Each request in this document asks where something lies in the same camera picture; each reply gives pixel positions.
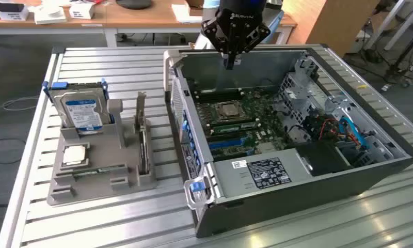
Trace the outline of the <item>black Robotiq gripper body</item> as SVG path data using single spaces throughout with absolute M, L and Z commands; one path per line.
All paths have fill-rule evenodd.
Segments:
M 230 26 L 232 23 L 249 23 L 258 25 L 262 21 L 262 11 L 266 1 L 221 1 L 216 20 L 228 41 L 230 51 Z

